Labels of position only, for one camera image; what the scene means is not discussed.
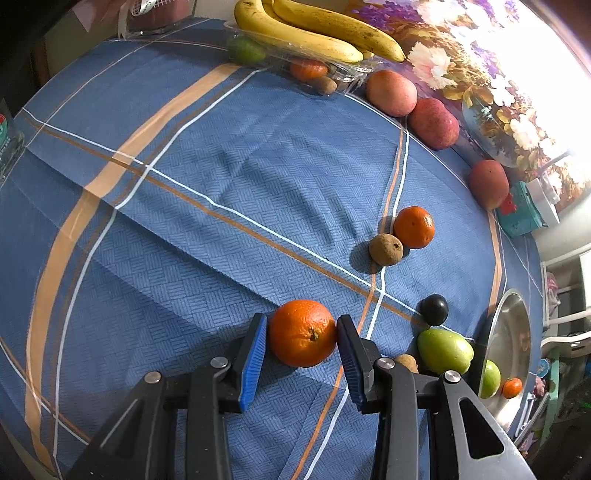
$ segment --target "red apple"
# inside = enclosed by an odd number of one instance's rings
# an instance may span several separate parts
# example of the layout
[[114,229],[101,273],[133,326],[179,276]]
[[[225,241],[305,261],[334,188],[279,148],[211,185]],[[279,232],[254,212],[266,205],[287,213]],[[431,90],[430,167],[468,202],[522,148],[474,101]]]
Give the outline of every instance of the red apple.
[[468,186],[485,210],[499,208],[509,195],[509,180],[496,160],[480,160],[470,172]]
[[390,116],[404,116],[417,104],[417,88],[414,83],[392,70],[372,73],[365,85],[369,103]]
[[436,98],[421,98],[408,116],[410,128],[433,150],[451,147],[460,135],[460,124]]

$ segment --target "metal plate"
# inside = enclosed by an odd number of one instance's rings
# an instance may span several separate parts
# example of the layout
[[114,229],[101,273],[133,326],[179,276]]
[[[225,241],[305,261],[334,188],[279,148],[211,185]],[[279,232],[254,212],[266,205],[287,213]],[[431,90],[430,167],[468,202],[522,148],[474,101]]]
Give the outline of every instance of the metal plate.
[[[495,313],[483,325],[478,336],[469,372],[470,386],[480,396],[486,360],[491,360],[499,367],[501,386],[508,378],[519,378],[525,386],[530,371],[530,357],[530,319],[521,295],[512,288],[503,295]],[[483,399],[482,403],[499,425],[508,431],[519,412],[523,395],[522,390],[518,396],[507,400],[499,388],[495,395]]]

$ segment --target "orange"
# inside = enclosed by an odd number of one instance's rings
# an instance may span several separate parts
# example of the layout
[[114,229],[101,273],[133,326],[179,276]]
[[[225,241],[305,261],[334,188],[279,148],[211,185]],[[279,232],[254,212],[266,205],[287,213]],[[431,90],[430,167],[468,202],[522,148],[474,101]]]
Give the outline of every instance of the orange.
[[394,220],[394,235],[409,248],[424,248],[435,236],[435,223],[421,207],[406,207]]
[[505,382],[505,385],[503,385],[503,397],[514,398],[519,395],[522,388],[523,384],[519,378],[510,378]]
[[290,367],[313,367],[335,349],[335,321],[317,301],[283,304],[271,318],[268,330],[271,350]]
[[326,72],[327,66],[318,60],[294,59],[290,63],[290,73],[301,82],[323,77]]

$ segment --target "plastic bottle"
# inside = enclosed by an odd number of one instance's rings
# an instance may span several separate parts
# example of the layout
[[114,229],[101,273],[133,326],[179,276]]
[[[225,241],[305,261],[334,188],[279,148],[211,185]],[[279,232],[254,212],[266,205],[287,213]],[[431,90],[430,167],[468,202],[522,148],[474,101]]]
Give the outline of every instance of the plastic bottle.
[[24,146],[24,136],[16,128],[4,100],[0,102],[0,185],[12,170]]

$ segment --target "banana bunch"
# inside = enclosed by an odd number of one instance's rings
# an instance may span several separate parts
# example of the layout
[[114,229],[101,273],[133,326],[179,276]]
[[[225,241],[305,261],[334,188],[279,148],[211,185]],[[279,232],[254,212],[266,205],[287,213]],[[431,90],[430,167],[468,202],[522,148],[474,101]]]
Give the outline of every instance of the banana bunch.
[[292,0],[239,0],[234,8],[239,28],[266,35],[264,41],[300,45],[328,59],[357,63],[374,53],[405,59],[398,43],[371,25],[324,8]]

